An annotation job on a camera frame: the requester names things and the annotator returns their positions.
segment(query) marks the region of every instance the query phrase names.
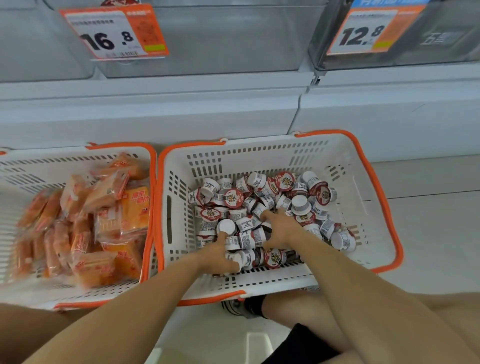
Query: black sock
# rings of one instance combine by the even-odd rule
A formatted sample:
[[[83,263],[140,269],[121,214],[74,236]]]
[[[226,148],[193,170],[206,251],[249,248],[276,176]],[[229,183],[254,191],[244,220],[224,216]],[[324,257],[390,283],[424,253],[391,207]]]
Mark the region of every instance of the black sock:
[[[245,299],[245,308],[252,314],[261,316],[263,318],[266,318],[262,314],[262,304],[264,303],[264,299],[266,297],[266,294],[263,294],[261,296],[253,296],[253,297],[248,297]]]

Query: forearm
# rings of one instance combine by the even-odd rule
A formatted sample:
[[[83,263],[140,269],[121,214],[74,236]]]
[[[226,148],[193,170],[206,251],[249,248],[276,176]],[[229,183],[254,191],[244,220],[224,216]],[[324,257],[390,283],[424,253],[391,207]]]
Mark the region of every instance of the forearm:
[[[187,255],[55,336],[25,363],[143,364],[178,301],[200,275]]]
[[[415,297],[312,234],[292,246],[365,363],[478,363],[464,341]]]

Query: packaged snack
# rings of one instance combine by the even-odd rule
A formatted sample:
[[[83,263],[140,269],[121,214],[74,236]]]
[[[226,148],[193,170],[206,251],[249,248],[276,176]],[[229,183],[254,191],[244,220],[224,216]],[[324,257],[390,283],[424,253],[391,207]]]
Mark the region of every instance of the packaged snack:
[[[125,190],[121,200],[122,238],[143,235],[148,229],[150,192],[146,185]]]
[[[47,261],[47,272],[49,277],[57,276],[62,271],[59,257],[53,248],[54,238],[54,228],[48,229],[44,237],[44,246],[45,258]]]
[[[38,235],[32,241],[33,260],[35,262],[45,259],[44,234]]]
[[[37,220],[47,204],[50,192],[51,190],[45,189],[35,195],[30,205],[25,209],[23,216],[18,220],[18,228],[27,228]]]
[[[95,213],[95,240],[111,240],[120,237],[120,201],[112,207],[104,207]]]
[[[91,171],[90,173],[95,178],[103,180],[106,177],[112,175],[112,173],[117,169],[127,170],[132,181],[142,180],[148,177],[148,169],[143,168],[141,162],[138,159],[130,157],[125,152],[119,153],[117,157],[109,164],[108,167],[99,168]]]
[[[70,269],[69,263],[71,261],[69,228],[70,228],[70,224],[66,221],[55,222],[55,230],[54,230],[52,245],[53,245],[53,250],[60,261],[60,264],[64,269]]]
[[[128,178],[128,172],[119,169],[104,180],[95,183],[85,201],[83,210],[94,212],[102,207],[114,206],[115,202],[122,198]]]
[[[72,270],[77,282],[85,289],[115,283],[115,253],[80,253],[73,258]]]
[[[90,218],[87,214],[80,214],[73,223],[72,247],[73,253],[88,253],[92,245],[92,230]]]
[[[25,236],[20,236],[15,242],[16,270],[15,276],[24,276],[32,271],[33,253],[32,241]]]
[[[52,225],[57,218],[57,215],[60,211],[61,194],[62,190],[57,189],[54,190],[52,194],[48,197],[47,204],[45,205],[42,214],[40,215],[34,226],[34,234],[36,236],[49,228],[50,225]]]
[[[91,189],[86,178],[79,174],[72,174],[60,198],[64,217],[69,221],[75,221],[90,192]]]
[[[133,279],[140,279],[142,256],[135,239],[123,241],[101,242],[106,252],[116,253],[115,269],[119,274]]]

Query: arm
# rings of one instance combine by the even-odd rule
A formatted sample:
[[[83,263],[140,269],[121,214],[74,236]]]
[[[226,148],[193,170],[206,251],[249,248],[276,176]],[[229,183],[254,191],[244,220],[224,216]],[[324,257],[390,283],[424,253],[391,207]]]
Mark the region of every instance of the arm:
[[[225,259],[225,233],[182,257],[55,336],[26,364],[144,364],[177,303],[204,273],[238,272]]]
[[[376,276],[305,231],[282,212],[265,211],[273,235],[265,248],[292,248],[304,259],[333,316],[366,364],[464,363],[480,360],[413,295]]]

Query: right hand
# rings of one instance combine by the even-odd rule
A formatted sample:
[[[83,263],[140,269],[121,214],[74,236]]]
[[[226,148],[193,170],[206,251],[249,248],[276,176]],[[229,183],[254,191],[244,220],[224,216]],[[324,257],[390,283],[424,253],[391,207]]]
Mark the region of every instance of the right hand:
[[[295,250],[295,243],[302,239],[306,232],[293,217],[285,215],[282,208],[279,208],[276,214],[265,210],[260,220],[270,220],[272,224],[272,236],[264,242],[264,249]]]

